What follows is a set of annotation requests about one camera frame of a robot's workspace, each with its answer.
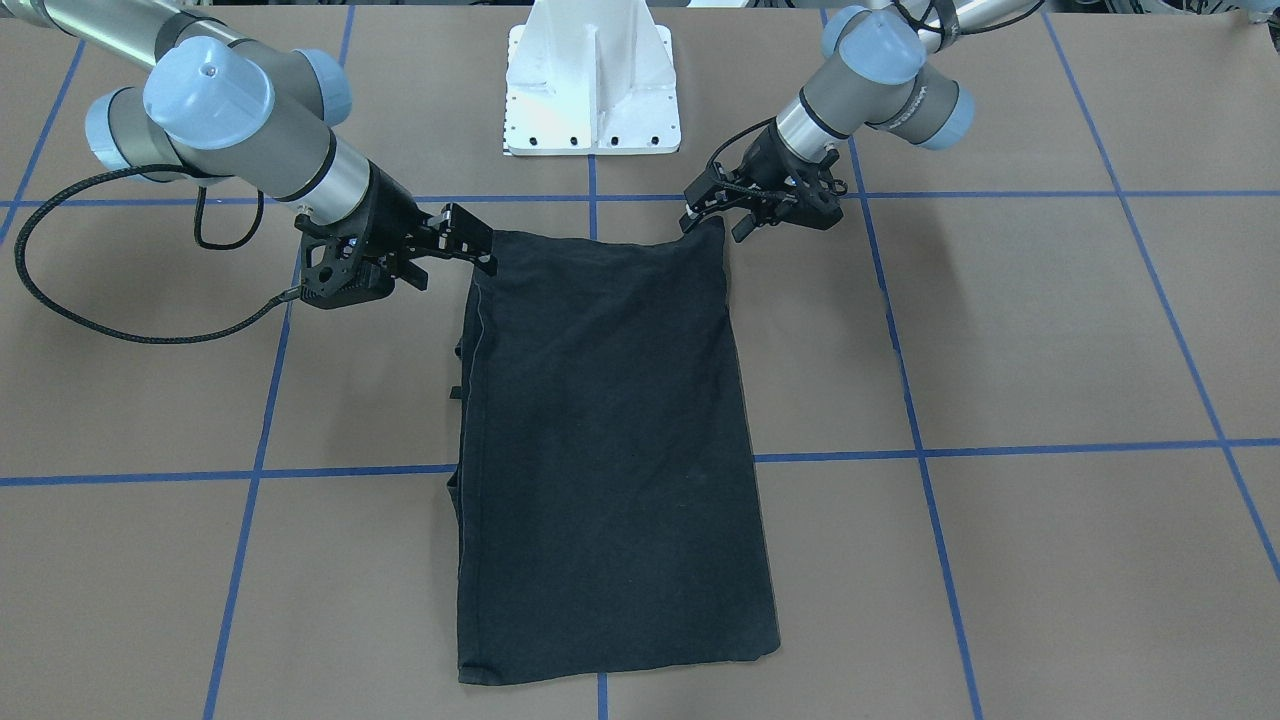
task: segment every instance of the black cloth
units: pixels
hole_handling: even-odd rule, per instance
[[[778,647],[724,227],[658,246],[500,232],[462,342],[458,679]]]

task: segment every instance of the white metal mount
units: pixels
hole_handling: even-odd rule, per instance
[[[680,147],[671,31],[644,0],[534,0],[507,40],[512,155],[644,155]]]

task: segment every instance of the folded garment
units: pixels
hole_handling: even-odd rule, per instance
[[[718,218],[658,246],[499,232],[462,342],[458,679],[778,647]]]

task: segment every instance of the blue tape line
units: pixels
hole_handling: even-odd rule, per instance
[[[684,202],[684,195],[596,195],[598,202]]]
[[[439,475],[457,470],[457,465],[385,465],[370,468],[285,468],[262,470],[262,479],[274,478],[356,478],[370,475]]]
[[[105,486],[123,483],[193,483],[207,480],[247,480],[251,470],[210,470],[201,473],[123,473],[113,475],[42,475],[0,478],[3,487]]]
[[[755,456],[756,462],[840,462],[852,460],[909,460],[914,450],[865,450],[837,452],[767,452]]]
[[[293,284],[302,273],[302,256],[293,264]],[[236,619],[236,601],[239,597],[241,577],[244,574],[244,555],[248,552],[248,536],[253,527],[253,510],[257,507],[257,491],[261,486],[262,465],[266,462],[266,447],[271,437],[271,423],[275,419],[275,401],[280,392],[280,377],[284,374],[284,354],[289,346],[289,327],[293,316],[293,304],[284,309],[284,322],[280,323],[280,338],[275,346],[275,364],[271,368],[271,384],[266,391],[266,407],[262,410],[262,433],[257,439],[257,452],[253,457],[253,473],[244,498],[244,516],[241,519],[239,539],[236,542],[236,560],[232,562],[232,578],[227,588],[227,605],[223,609],[223,624],[218,632],[218,648],[214,651],[214,667],[209,674],[209,692],[205,696],[204,720],[212,720],[218,707],[218,691],[223,680],[223,665],[227,661],[227,647],[232,637],[232,621]]]
[[[356,5],[347,6],[347,24],[342,28],[342,49],[338,50],[338,64],[347,67],[347,51],[351,50],[351,29],[356,27]]]
[[[36,146],[31,149],[31,158],[27,159],[27,168],[22,172],[22,179],[18,181],[18,190],[13,193],[13,202],[9,205],[9,210],[4,214],[4,222],[0,223],[0,245],[4,245],[5,238],[9,237],[9,228],[13,227],[13,219],[18,215],[18,206],[22,204],[22,196],[27,192],[27,186],[31,183],[31,176],[36,173],[36,163],[40,161],[40,154],[45,151],[45,142],[49,141],[49,133],[54,129],[54,120],[58,119],[58,111],[63,109],[63,101],[67,100],[67,91],[72,87],[72,79],[76,77],[76,70],[79,68],[79,61],[83,56],[84,41],[81,40],[76,44],[76,54],[72,55],[72,61],[67,67],[67,73],[63,76],[63,85],[58,88],[58,96],[54,97],[54,105],[49,109],[49,115],[45,118],[44,127],[40,128],[40,137],[36,138]]]
[[[45,200],[22,200],[18,202],[18,205],[22,208],[40,208],[45,202],[46,202]],[[216,200],[216,201],[210,200],[209,202],[211,205],[215,202],[224,205],[251,205],[256,202],[256,200],[251,200],[247,197],[234,197],[230,200]],[[61,206],[63,208],[136,208],[136,206],[159,208],[165,205],[195,205],[195,204],[196,204],[195,197],[154,197],[146,200],[127,199],[127,197],[120,197],[120,199],[104,197],[104,199],[72,199],[64,201]]]
[[[591,240],[600,240],[599,232],[599,197],[595,191],[595,155],[586,156],[586,195],[589,197],[588,205],[588,225]]]
[[[902,401],[906,405],[906,421],[911,428],[911,443],[915,446],[916,464],[920,470],[920,482],[924,488],[924,502],[929,509],[929,525],[933,528],[933,544],[938,553],[938,565],[942,569],[942,584],[947,592],[947,605],[951,609],[951,624],[956,633],[956,647],[960,650],[960,662],[964,666],[965,685],[969,689],[969,706],[973,710],[974,720],[983,720],[982,697],[978,693],[978,679],[973,670],[973,659],[969,655],[969,638],[964,629],[964,616],[960,612],[960,598],[956,593],[955,578],[951,573],[951,559],[947,553],[947,541],[942,533],[942,518],[938,514],[937,500],[933,495],[933,479],[929,475],[928,456],[924,452],[924,438],[920,434],[920,423],[915,414],[915,400],[911,397],[911,380],[906,372],[906,360],[902,356],[902,343],[897,333],[897,322],[893,318],[893,302],[890,299],[888,281],[884,278],[884,263],[881,259],[879,242],[876,238],[876,223],[872,219],[870,201],[867,199],[867,184],[863,179],[861,163],[858,159],[858,146],[854,140],[849,140],[849,156],[854,164],[854,182],[858,186],[859,202],[863,208],[863,222],[867,225],[867,238],[870,242],[872,261],[876,265],[876,282],[879,284],[881,295],[884,299],[884,320],[888,324],[890,342],[893,345],[893,354],[897,356],[897,372],[902,380]]]
[[[1280,438],[1228,439],[1231,447],[1280,447]],[[1171,450],[1212,450],[1222,443],[1216,439],[1149,441],[1082,445],[1011,445],[992,447],[924,448],[925,457],[998,457],[1007,455],[1075,455],[1100,452],[1160,452]],[[861,460],[910,460],[914,450],[850,450],[831,452],[764,452],[755,455],[759,464],[786,462],[851,462]],[[379,475],[439,475],[457,470],[454,464],[435,465],[369,465],[348,468],[276,468],[262,470],[264,480],[287,478],[358,478]],[[0,487],[82,486],[111,483],[172,483],[204,480],[246,480],[252,470],[211,470],[192,473],[122,473],[108,475],[31,475],[0,478]]]
[[[1280,197],[1280,190],[1126,190],[1129,197]]]
[[[872,200],[915,200],[922,197],[1114,197],[1110,190],[927,190],[904,192],[867,192]]]
[[[1083,445],[1015,445],[1006,447],[943,447],[925,450],[927,457],[993,457],[1005,455],[1076,455],[1091,452],[1152,452],[1166,450],[1212,450],[1222,445],[1215,439],[1167,442],[1100,442]]]
[[[596,720],[609,720],[609,675],[596,673],[595,675],[595,717]]]
[[[1280,438],[1277,437],[1257,437],[1257,438],[1240,438],[1226,441],[1231,447],[1280,447]]]
[[[1240,491],[1240,498],[1244,501],[1244,506],[1249,512],[1249,519],[1253,521],[1253,528],[1257,530],[1258,539],[1262,542],[1262,548],[1267,555],[1267,560],[1271,562],[1271,571],[1275,574],[1276,580],[1280,582],[1280,557],[1276,557],[1276,550],[1271,543],[1271,536],[1267,533],[1267,528],[1262,523],[1262,516],[1258,514],[1252,493],[1249,493],[1248,483],[1244,482],[1244,475],[1240,474],[1240,468],[1235,462],[1235,455],[1231,452],[1231,446],[1222,429],[1222,423],[1217,416],[1217,411],[1213,409],[1213,402],[1208,397],[1208,389],[1204,387],[1204,380],[1201,378],[1199,368],[1196,366],[1196,359],[1192,356],[1190,346],[1187,343],[1187,337],[1183,334],[1181,325],[1174,315],[1174,307],[1169,301],[1169,296],[1165,293],[1165,286],[1160,281],[1160,273],[1156,270],[1156,264],[1152,261],[1151,254],[1147,251],[1147,242],[1142,237],[1142,231],[1138,229],[1138,220],[1134,218],[1133,209],[1129,206],[1129,199],[1125,196],[1124,187],[1120,184],[1120,178],[1116,174],[1115,167],[1111,164],[1111,156],[1107,154],[1107,149],[1102,143],[1102,136],[1098,133],[1098,127],[1093,122],[1093,115],[1089,113],[1089,106],[1084,101],[1084,95],[1080,92],[1080,85],[1075,79],[1071,64],[1068,61],[1066,53],[1062,50],[1062,44],[1059,41],[1057,32],[1053,29],[1053,22],[1050,19],[1048,13],[1042,13],[1041,18],[1044,20],[1044,27],[1048,29],[1050,40],[1053,42],[1057,58],[1062,63],[1062,69],[1066,72],[1066,79],[1071,85],[1071,92],[1075,94],[1075,101],[1080,105],[1084,120],[1089,126],[1089,133],[1093,136],[1093,142],[1098,146],[1098,154],[1102,156],[1102,164],[1106,167],[1107,174],[1111,177],[1111,184],[1115,187],[1115,193],[1120,200],[1120,206],[1124,208],[1125,219],[1129,222],[1129,229],[1133,232],[1133,238],[1138,243],[1138,252],[1142,255],[1142,261],[1147,266],[1147,274],[1151,277],[1151,283],[1156,288],[1156,295],[1160,297],[1160,305],[1164,307],[1165,316],[1169,319],[1169,327],[1174,331],[1174,338],[1178,341],[1178,348],[1181,351],[1183,359],[1187,361],[1187,369],[1190,372],[1192,380],[1196,383],[1196,391],[1199,393],[1201,402],[1204,405],[1204,413],[1208,415],[1210,424],[1213,425],[1213,434],[1217,436],[1217,441],[1222,448],[1222,455],[1226,457],[1226,465],[1230,468],[1231,477],[1235,479],[1235,487]]]
[[[227,606],[223,609],[223,624],[218,632],[218,650],[214,653],[214,669],[209,675],[209,692],[205,696],[204,720],[212,720],[218,705],[218,689],[223,682],[223,662],[227,660],[227,643],[232,635],[232,618],[236,615],[236,598],[239,596],[239,580],[244,569],[244,552],[248,550],[248,530],[253,524],[253,509],[257,506],[259,479],[248,482],[248,497],[244,501],[244,516],[241,519],[239,539],[236,542],[236,560],[232,564],[230,587],[227,589]]]

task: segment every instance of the light blue joint cap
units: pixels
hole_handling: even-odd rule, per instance
[[[946,150],[969,132],[969,126],[973,124],[973,95],[960,86],[960,96],[956,97],[956,106],[951,109],[951,115],[947,117],[947,122],[942,123],[938,132],[933,133],[933,137],[925,140],[920,143],[920,147],[925,150]]]
[[[828,18],[827,27],[822,31],[822,56],[831,58],[831,54],[836,51],[836,41],[840,40],[840,33],[845,31],[845,26],[854,19],[854,15],[869,12],[861,5],[850,5]]]
[[[909,82],[925,56],[919,36],[893,10],[872,13],[840,41],[840,58],[849,69],[879,85]]]
[[[84,138],[88,141],[88,149],[108,170],[123,170],[129,167],[124,152],[120,152],[120,146],[115,143],[115,136],[111,135],[111,100],[115,100],[122,90],[125,88],[116,87],[95,100],[84,115]]]
[[[324,50],[305,47],[294,50],[311,63],[311,72],[320,83],[320,104],[324,105],[324,124],[337,127],[351,117],[351,82],[338,60]]]
[[[275,88],[251,60],[212,37],[192,37],[156,63],[142,105],[178,142],[221,150],[266,124]]]

